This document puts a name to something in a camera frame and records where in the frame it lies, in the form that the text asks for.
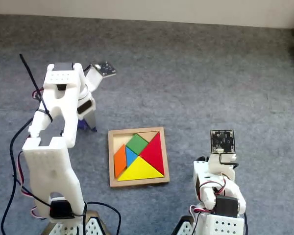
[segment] blue triangle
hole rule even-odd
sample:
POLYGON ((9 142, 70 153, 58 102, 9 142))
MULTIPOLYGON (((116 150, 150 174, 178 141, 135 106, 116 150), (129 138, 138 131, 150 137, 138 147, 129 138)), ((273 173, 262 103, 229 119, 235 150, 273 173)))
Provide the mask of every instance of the blue triangle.
POLYGON ((130 150, 128 147, 125 148, 126 152, 126 166, 129 167, 132 162, 137 158, 137 154, 130 150))

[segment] green square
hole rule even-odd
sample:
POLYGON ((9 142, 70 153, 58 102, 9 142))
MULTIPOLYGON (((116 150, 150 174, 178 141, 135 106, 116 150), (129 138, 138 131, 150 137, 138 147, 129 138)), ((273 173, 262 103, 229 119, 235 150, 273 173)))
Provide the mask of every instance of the green square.
POLYGON ((148 142, 139 135, 135 134, 133 138, 126 144, 134 153, 139 155, 142 150, 147 146, 148 142))

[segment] wooden puzzle frame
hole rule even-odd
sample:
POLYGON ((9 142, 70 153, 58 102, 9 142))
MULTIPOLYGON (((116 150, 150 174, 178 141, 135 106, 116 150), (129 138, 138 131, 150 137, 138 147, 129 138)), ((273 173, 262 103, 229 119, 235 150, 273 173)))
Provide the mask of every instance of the wooden puzzle frame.
POLYGON ((167 183, 170 181, 169 176, 169 166, 166 151, 165 134, 163 127, 149 127, 149 128, 136 128, 136 129, 125 129, 125 130, 113 130, 108 132, 108 142, 109 142, 109 178, 110 187, 123 187, 123 186, 135 186, 135 185, 145 185, 145 184, 157 184, 157 183, 167 183), (153 179, 140 179, 140 180, 129 180, 129 181, 118 181, 114 174, 114 136, 115 135, 128 135, 136 134, 141 132, 159 132, 161 141, 161 151, 162 151, 162 161, 164 167, 164 177, 153 178, 153 179))

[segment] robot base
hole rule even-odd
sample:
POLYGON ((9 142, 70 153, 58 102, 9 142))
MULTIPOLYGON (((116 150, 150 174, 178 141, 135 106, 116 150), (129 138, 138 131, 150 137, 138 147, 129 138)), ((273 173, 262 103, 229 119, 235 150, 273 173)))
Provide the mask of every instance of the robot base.
MULTIPOLYGON (((243 235, 244 219, 202 213, 193 235, 243 235)), ((183 221, 173 235, 192 235, 195 222, 183 221)))
MULTIPOLYGON (((100 217, 96 211, 87 211, 86 214, 86 235, 110 235, 107 231, 106 226, 100 220, 100 217)), ((63 228, 62 224, 51 224, 49 223, 41 235, 76 235, 83 234, 82 225, 77 228, 63 228)))

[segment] red triangle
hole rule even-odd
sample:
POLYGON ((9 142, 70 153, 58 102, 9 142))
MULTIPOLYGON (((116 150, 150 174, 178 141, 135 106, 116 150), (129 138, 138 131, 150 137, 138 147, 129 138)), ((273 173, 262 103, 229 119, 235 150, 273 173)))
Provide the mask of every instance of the red triangle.
POLYGON ((152 165, 161 174, 164 173, 160 133, 158 133, 143 149, 140 155, 146 162, 152 165))

